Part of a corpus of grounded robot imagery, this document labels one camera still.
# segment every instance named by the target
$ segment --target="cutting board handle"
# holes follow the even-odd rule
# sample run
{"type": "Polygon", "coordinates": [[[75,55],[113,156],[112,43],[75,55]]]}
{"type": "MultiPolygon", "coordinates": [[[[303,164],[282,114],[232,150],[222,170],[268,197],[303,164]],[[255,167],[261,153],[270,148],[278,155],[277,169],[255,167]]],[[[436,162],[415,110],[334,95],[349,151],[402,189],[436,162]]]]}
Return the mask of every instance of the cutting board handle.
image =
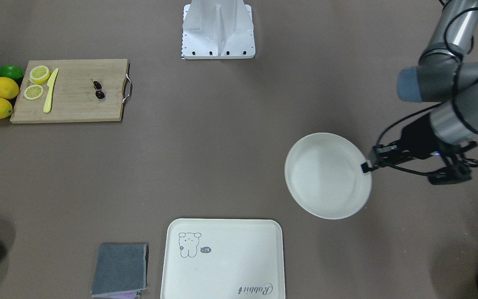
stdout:
{"type": "Polygon", "coordinates": [[[129,74],[125,74],[125,77],[127,78],[127,81],[130,83],[130,87],[129,87],[129,94],[127,94],[127,96],[125,96],[123,100],[121,100],[123,105],[132,97],[132,81],[129,78],[129,74]]]}

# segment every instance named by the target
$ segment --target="folded cloth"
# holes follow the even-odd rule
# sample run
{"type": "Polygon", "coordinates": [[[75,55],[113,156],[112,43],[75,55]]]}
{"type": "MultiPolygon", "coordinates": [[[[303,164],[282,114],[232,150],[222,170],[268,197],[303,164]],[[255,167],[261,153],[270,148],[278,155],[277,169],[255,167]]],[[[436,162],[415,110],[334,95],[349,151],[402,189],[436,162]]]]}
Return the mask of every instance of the folded cloth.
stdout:
{"type": "Polygon", "coordinates": [[[101,244],[91,297],[132,299],[146,289],[146,248],[146,244],[101,244]]]}

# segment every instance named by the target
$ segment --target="cartoon bear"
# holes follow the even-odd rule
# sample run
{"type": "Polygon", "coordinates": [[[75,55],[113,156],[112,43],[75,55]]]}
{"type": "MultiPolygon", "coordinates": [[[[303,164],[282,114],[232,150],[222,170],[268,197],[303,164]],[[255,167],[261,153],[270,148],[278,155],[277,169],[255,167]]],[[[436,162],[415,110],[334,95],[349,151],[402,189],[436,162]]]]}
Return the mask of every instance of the cartoon bear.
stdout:
{"type": "Polygon", "coordinates": [[[179,233],[180,255],[182,257],[195,257],[197,255],[201,233],[179,233]]]}

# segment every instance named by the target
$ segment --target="wooden cutting board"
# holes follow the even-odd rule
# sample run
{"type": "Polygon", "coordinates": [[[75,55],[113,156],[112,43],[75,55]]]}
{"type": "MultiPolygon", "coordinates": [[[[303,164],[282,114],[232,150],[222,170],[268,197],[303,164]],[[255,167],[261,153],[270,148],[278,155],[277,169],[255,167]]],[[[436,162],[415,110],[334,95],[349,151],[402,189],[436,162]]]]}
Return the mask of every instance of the wooden cutting board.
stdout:
{"type": "Polygon", "coordinates": [[[129,69],[127,59],[31,60],[17,95],[11,123],[79,123],[120,121],[123,117],[124,88],[129,69]],[[47,66],[52,73],[59,69],[53,88],[51,112],[44,113],[47,82],[41,84],[44,94],[38,100],[23,96],[32,85],[29,73],[36,66],[47,66]],[[105,98],[95,96],[93,81],[102,85],[105,98]]]}

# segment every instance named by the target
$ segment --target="robotic arm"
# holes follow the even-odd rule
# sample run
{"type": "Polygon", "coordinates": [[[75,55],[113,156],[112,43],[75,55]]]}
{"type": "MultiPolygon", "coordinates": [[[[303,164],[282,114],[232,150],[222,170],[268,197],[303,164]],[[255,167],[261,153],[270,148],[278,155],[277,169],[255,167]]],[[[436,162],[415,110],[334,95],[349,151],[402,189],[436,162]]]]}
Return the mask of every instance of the robotic arm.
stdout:
{"type": "Polygon", "coordinates": [[[478,0],[449,0],[431,42],[419,65],[402,70],[397,91],[408,102],[439,102],[431,110],[402,129],[399,140],[380,144],[385,130],[372,148],[369,160],[361,165],[364,173],[392,167],[427,176],[433,185],[456,184],[471,179],[478,161],[465,153],[477,146],[470,138],[478,135],[478,62],[464,63],[478,22],[478,0]],[[434,172],[416,172],[397,165],[440,156],[445,167],[434,172]]]}

